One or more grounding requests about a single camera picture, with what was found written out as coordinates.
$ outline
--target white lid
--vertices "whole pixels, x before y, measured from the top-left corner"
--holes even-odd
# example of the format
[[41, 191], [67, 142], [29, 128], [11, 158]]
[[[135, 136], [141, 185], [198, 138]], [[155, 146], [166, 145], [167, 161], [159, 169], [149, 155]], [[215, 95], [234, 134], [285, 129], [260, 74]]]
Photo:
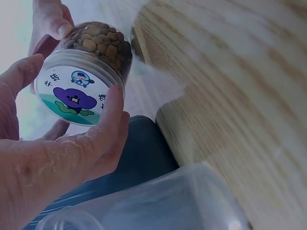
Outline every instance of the white lid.
[[[80, 58], [68, 57], [67, 52]], [[51, 112], [81, 126], [96, 125], [108, 89], [113, 85], [123, 86], [121, 80], [114, 79], [116, 75], [111, 76], [101, 65], [95, 64], [96, 58], [88, 60], [90, 58], [93, 57], [75, 50], [56, 52], [46, 59], [35, 81], [39, 100]]]

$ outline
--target wood grain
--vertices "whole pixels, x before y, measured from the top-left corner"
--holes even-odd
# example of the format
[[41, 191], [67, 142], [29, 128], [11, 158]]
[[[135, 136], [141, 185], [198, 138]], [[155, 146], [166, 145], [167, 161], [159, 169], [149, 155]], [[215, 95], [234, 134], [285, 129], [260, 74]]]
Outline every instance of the wood grain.
[[101, 0], [131, 37], [126, 110], [206, 162], [257, 230], [307, 226], [307, 1]]

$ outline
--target fingernail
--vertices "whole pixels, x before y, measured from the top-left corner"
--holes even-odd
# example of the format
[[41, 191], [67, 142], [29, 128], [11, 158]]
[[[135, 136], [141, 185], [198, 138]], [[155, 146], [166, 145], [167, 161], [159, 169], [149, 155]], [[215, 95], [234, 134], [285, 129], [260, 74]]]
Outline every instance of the fingernail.
[[70, 24], [63, 24], [58, 28], [58, 34], [62, 37], [67, 36], [72, 31], [72, 26]]

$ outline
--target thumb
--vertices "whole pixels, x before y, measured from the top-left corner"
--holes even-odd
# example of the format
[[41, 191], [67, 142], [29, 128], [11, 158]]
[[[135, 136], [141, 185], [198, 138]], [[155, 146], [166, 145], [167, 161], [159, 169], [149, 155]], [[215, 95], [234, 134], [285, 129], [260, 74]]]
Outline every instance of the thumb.
[[47, 17], [47, 34], [53, 37], [56, 40], [61, 40], [66, 37], [73, 29], [72, 25], [63, 18], [63, 16], [59, 17], [58, 15], [53, 15]]
[[37, 77], [44, 63], [41, 54], [35, 54], [15, 62], [0, 75], [0, 84], [7, 85], [14, 97]]

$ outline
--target plastic jar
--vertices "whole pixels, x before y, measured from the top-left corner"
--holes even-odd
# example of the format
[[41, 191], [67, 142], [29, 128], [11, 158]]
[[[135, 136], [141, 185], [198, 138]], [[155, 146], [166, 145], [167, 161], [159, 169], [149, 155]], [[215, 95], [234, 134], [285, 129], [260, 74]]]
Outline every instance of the plastic jar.
[[94, 126], [107, 90], [115, 85], [125, 90], [131, 63], [131, 45], [123, 33], [105, 23], [82, 23], [46, 58], [35, 92], [61, 119]]

